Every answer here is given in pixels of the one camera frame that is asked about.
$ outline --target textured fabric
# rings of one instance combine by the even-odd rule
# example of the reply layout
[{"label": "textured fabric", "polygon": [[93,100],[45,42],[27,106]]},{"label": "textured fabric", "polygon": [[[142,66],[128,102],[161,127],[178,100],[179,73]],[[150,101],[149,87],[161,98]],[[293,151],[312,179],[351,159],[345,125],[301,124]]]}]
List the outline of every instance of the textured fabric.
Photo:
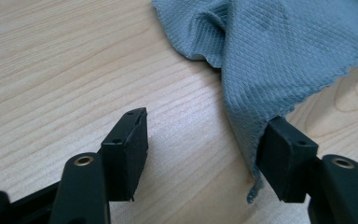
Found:
[{"label": "textured fabric", "polygon": [[222,68],[227,116],[255,177],[267,122],[358,63],[358,0],[154,0],[180,53]]}]

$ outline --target metal screw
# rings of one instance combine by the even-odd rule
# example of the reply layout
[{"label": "metal screw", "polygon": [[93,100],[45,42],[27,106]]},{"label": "metal screw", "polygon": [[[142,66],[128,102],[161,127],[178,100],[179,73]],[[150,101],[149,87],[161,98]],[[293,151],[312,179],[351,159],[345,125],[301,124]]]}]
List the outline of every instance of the metal screw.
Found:
[{"label": "metal screw", "polygon": [[341,167],[341,168],[344,168],[344,169],[353,169],[354,168],[354,165],[353,163],[351,163],[350,161],[347,161],[345,159],[341,159],[341,158],[334,158],[332,159],[332,162]]},{"label": "metal screw", "polygon": [[84,157],[80,157],[77,160],[75,160],[74,164],[76,166],[85,166],[85,165],[89,165],[90,163],[92,163],[92,161],[94,161],[94,158],[92,158],[91,156],[84,156]]}]

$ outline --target light wood surface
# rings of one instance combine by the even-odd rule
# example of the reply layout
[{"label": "light wood surface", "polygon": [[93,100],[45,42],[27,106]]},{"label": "light wood surface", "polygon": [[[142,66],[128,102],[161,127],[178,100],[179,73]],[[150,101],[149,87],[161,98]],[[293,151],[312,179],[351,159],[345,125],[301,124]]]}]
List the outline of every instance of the light wood surface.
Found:
[{"label": "light wood surface", "polygon": [[[16,201],[96,151],[123,113],[148,110],[149,154],[134,203],[113,223],[309,223],[306,204],[253,179],[222,104],[219,72],[170,46],[149,1],[0,0],[0,190]],[[358,161],[358,68],[289,120],[319,155]]]}]

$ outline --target wooden table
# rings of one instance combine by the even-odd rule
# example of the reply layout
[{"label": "wooden table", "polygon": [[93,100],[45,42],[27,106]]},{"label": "wooden table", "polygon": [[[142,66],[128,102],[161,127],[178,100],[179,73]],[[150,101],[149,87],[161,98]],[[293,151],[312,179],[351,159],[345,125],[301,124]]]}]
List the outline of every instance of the wooden table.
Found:
[{"label": "wooden table", "polygon": [[[146,106],[149,154],[135,203],[114,223],[308,223],[306,204],[253,185],[227,122],[219,72],[176,53],[149,1],[0,0],[0,190],[16,201],[96,151]],[[358,68],[289,120],[319,155],[358,161]]]}]

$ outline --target gray towel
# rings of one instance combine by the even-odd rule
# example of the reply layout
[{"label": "gray towel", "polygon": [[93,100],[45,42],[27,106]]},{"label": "gray towel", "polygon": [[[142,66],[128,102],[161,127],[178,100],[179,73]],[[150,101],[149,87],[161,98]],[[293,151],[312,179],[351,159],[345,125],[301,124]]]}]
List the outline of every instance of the gray towel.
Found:
[{"label": "gray towel", "polygon": [[358,64],[358,0],[153,0],[173,47],[222,68],[227,116],[255,185],[267,122]]}]

